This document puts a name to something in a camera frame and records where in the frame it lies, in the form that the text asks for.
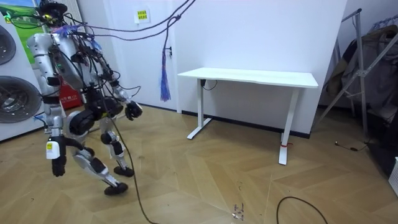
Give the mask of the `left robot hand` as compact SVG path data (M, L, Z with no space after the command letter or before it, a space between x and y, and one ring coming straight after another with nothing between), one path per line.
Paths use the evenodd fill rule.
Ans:
M66 142L65 136L50 136L45 146L46 159L52 161L52 173L56 177L65 174Z

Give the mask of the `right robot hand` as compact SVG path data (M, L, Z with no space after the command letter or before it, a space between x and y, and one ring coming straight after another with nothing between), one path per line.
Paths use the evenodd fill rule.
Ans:
M136 103L135 101L128 102L126 104L124 111L125 111L126 118L130 121L133 121L135 118L140 117L143 112L140 104Z

